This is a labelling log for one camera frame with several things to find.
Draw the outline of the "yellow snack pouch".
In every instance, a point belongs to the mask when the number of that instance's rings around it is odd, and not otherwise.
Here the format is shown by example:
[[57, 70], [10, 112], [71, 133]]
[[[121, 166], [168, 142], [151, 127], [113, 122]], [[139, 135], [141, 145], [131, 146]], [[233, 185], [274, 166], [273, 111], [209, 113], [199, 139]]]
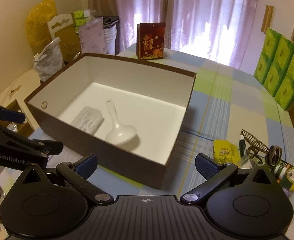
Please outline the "yellow snack pouch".
[[217, 163], [233, 163], [240, 161], [240, 152], [238, 147], [228, 140], [214, 140], [213, 155]]

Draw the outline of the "dark green lip gel tube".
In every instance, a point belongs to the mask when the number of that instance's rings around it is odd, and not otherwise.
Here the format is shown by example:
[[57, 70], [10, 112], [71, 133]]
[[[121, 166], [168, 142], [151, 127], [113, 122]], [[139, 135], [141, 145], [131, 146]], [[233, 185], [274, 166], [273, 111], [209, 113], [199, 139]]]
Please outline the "dark green lip gel tube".
[[244, 157], [247, 154], [246, 141], [243, 135], [239, 136], [239, 150], [241, 157]]

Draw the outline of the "brown striped hair claw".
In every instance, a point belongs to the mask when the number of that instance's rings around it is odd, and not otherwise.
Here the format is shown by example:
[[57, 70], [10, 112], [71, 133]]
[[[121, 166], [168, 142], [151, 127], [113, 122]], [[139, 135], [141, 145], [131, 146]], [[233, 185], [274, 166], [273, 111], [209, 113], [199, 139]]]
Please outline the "brown striped hair claw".
[[245, 141], [250, 145], [249, 151], [257, 155], [259, 152], [267, 154], [269, 153], [269, 148], [258, 140], [254, 135], [248, 131], [242, 129], [240, 134], [244, 137]]

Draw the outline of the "white plastic rice spoon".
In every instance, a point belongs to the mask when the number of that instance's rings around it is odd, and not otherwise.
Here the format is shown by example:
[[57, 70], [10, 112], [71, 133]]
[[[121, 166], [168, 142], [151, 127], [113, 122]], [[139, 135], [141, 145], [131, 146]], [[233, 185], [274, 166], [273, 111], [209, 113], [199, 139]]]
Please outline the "white plastic rice spoon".
[[112, 121], [112, 129], [106, 135], [106, 141], [113, 145], [123, 145], [133, 140], [137, 135], [136, 128], [120, 122], [112, 99], [106, 101], [106, 109]]

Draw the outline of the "green blister card with jar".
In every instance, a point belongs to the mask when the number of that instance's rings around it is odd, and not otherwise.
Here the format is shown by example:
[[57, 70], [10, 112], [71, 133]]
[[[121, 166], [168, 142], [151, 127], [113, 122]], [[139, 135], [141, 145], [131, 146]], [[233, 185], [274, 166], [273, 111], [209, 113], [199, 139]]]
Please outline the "green blister card with jar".
[[290, 163], [280, 160], [272, 169], [279, 185], [285, 189], [294, 191], [294, 166]]

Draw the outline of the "bag of cotton swabs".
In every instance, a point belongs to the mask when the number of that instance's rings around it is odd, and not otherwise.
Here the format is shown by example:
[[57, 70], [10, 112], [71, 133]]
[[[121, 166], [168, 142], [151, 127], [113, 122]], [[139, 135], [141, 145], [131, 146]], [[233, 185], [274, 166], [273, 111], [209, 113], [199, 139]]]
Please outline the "bag of cotton swabs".
[[244, 155], [237, 162], [237, 166], [242, 169], [252, 169], [255, 165], [259, 164], [261, 161], [254, 154], [244, 153]]

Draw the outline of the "clear plastic cotton swab case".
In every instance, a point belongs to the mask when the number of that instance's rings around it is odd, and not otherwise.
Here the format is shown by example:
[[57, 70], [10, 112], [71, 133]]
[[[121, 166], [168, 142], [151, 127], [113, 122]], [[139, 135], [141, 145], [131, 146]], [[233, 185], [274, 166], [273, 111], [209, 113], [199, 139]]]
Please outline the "clear plastic cotton swab case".
[[70, 125], [82, 132], [94, 135], [103, 122], [104, 117], [100, 110], [91, 107], [84, 107], [74, 120], [72, 120]]

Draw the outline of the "crumpled silver plastic bag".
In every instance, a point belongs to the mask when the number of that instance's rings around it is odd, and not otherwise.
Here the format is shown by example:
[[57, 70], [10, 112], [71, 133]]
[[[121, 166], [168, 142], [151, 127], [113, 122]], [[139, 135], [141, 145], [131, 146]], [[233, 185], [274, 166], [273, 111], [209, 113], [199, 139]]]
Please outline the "crumpled silver plastic bag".
[[40, 81], [45, 82], [63, 66], [63, 55], [59, 46], [61, 39], [56, 37], [33, 60], [33, 69], [38, 73]]

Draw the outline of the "brown cardboard box white inside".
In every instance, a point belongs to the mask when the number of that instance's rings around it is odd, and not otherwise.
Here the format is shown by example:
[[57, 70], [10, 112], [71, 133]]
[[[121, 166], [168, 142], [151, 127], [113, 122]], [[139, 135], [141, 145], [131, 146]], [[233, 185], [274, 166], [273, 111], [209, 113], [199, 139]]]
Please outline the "brown cardboard box white inside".
[[[185, 117], [196, 75], [152, 61], [85, 53], [40, 85], [25, 103], [41, 129], [81, 155], [124, 177], [160, 189]], [[106, 141], [112, 99], [119, 120], [136, 128], [123, 145]], [[94, 135], [71, 126], [84, 107], [102, 112]]]

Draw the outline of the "yellow plastic bag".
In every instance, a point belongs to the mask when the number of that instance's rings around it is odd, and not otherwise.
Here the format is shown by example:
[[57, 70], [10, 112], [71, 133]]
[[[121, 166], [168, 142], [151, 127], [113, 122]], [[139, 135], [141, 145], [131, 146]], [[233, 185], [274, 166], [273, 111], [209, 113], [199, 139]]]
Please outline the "yellow plastic bag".
[[54, 0], [43, 0], [31, 9], [25, 20], [25, 31], [33, 55], [39, 54], [51, 42], [47, 23], [57, 16]]

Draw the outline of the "pink paper bag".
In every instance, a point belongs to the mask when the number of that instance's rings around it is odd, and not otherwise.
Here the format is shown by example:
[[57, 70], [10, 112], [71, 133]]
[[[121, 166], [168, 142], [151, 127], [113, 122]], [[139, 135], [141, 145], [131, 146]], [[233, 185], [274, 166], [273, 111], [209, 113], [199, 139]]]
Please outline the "pink paper bag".
[[106, 42], [103, 32], [103, 19], [101, 17], [81, 25], [78, 29], [81, 52], [106, 54]]

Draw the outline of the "green tissue pack bundle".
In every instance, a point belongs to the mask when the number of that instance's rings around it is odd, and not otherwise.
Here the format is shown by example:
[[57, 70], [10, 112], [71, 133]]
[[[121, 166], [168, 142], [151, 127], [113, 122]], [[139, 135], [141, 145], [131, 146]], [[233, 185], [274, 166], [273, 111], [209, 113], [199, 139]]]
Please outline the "green tissue pack bundle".
[[289, 110], [294, 105], [294, 42], [268, 28], [254, 77], [283, 110]]

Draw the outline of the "small green tissue boxes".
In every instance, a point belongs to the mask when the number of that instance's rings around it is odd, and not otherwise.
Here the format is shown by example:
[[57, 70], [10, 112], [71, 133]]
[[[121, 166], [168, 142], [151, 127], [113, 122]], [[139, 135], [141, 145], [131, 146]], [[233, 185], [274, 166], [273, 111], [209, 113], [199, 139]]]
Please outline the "small green tissue boxes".
[[84, 9], [74, 11], [72, 17], [74, 19], [75, 27], [80, 27], [90, 21], [92, 21], [96, 16], [96, 10]]

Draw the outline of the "white plastic bucket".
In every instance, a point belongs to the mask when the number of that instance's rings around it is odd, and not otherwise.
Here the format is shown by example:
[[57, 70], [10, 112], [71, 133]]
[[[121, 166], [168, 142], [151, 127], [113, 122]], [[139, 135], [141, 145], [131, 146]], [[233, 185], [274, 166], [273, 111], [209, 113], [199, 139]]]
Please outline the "white plastic bucket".
[[117, 28], [114, 25], [103, 25], [104, 39], [106, 43], [106, 53], [115, 55]]

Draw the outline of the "purple curtain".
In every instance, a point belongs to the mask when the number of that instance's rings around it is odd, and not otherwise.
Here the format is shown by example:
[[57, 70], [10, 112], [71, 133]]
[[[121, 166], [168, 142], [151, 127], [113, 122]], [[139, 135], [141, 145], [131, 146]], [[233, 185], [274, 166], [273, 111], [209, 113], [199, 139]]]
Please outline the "purple curtain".
[[136, 42], [140, 23], [164, 22], [165, 47], [240, 68], [258, 0], [88, 0], [119, 18], [119, 48]]

